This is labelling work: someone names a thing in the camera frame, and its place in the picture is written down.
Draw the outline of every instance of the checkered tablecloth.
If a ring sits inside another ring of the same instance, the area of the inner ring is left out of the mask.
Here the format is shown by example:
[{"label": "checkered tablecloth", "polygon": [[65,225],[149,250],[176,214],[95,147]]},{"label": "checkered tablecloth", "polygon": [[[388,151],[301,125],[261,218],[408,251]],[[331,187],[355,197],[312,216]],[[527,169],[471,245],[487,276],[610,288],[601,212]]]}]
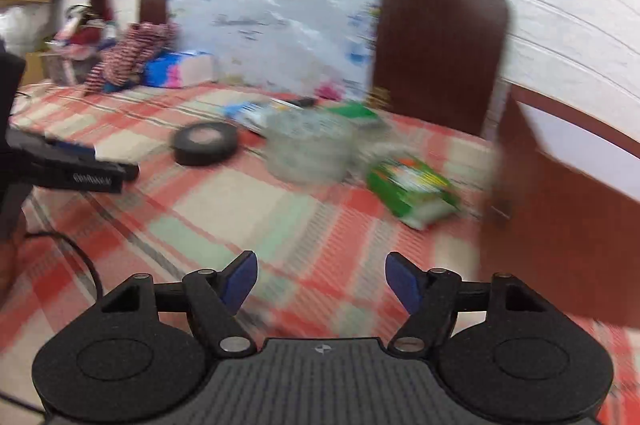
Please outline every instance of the checkered tablecloth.
[{"label": "checkered tablecloth", "polygon": [[[386,254],[398,250],[423,269],[438,265],[473,279],[482,192],[494,152],[459,132],[394,116],[398,131],[462,193],[462,216],[418,232],[398,223],[367,190],[349,184],[301,187],[268,174],[260,138],[242,133],[243,150],[222,166],[175,164],[172,132],[213,119],[221,106],[258,95],[214,85],[188,90],[137,88],[82,98],[61,88],[34,95],[17,126],[93,144],[98,156],[140,161],[140,178],[121,195],[36,189],[24,206],[29,229],[55,228],[94,259],[110,290],[135,272],[156,282],[200,267],[222,269],[255,250],[259,277],[238,315],[260,342],[265,336],[378,335],[387,341],[406,318],[386,287]],[[20,277],[0,312],[0,389],[38,402],[30,379],[38,348],[93,301],[94,288],[64,245],[27,242]],[[476,315],[461,315],[468,325]],[[164,322],[186,328],[183,315]],[[601,413],[611,425],[640,423],[636,361],[640,334],[578,321],[610,351],[616,380]],[[0,423],[37,419],[0,403]]]}]

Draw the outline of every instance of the metal screw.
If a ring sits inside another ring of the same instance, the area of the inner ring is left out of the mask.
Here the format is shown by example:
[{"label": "metal screw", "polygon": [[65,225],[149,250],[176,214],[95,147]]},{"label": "metal screw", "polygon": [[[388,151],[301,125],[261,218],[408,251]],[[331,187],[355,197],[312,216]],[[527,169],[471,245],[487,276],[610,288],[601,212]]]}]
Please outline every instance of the metal screw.
[{"label": "metal screw", "polygon": [[249,349],[251,342],[244,337],[227,337],[220,341],[220,347],[227,353],[240,353]]},{"label": "metal screw", "polygon": [[400,337],[394,342],[394,347],[403,353],[418,353],[424,349],[424,342],[417,337]]}]

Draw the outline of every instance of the crosshair logo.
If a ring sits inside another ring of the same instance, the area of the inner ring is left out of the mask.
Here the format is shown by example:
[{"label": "crosshair logo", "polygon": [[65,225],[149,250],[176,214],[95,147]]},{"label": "crosshair logo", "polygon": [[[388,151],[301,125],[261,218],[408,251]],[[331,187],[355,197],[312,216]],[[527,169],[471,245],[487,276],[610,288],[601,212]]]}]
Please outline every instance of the crosshair logo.
[{"label": "crosshair logo", "polygon": [[325,353],[328,353],[329,351],[331,351],[332,347],[330,345],[320,344],[320,345],[316,345],[314,349],[321,355],[324,355]]}]

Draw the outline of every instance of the black cable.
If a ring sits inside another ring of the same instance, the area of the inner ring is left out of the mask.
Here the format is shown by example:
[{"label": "black cable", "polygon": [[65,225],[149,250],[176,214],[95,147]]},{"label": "black cable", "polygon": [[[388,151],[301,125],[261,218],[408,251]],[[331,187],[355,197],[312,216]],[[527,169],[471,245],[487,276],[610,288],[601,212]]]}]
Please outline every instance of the black cable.
[{"label": "black cable", "polygon": [[76,245],[76,242],[59,231],[55,230],[45,230],[45,231],[35,231],[28,232],[25,234],[26,239],[33,239],[35,237],[51,237],[52,239],[62,239],[67,245],[74,249],[76,255],[84,262],[87,270],[89,270],[89,275],[91,275],[91,279],[94,281],[95,285],[95,299],[98,301],[104,295],[104,290],[102,288],[102,281],[100,280],[100,275],[98,271],[95,269],[94,261],[86,254],[86,252]]},{"label": "black cable", "polygon": [[32,405],[31,403],[28,403],[24,400],[21,400],[19,398],[16,398],[15,396],[11,396],[5,392],[0,391],[0,399],[4,400],[7,403],[11,403],[12,405],[15,405],[17,407],[21,407],[24,410],[28,410],[30,412],[34,412],[36,414],[40,414],[44,417],[47,417],[47,413],[45,412],[44,409],[41,409],[39,407],[36,407],[35,405]]}]

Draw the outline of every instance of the green package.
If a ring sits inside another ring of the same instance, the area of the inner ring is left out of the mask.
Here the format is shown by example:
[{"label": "green package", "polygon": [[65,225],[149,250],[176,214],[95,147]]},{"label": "green package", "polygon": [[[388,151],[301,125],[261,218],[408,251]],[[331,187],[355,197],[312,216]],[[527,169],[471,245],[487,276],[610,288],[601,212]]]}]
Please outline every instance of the green package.
[{"label": "green package", "polygon": [[411,154],[378,162],[369,170],[367,187],[395,217],[416,230],[460,206],[451,182]]}]

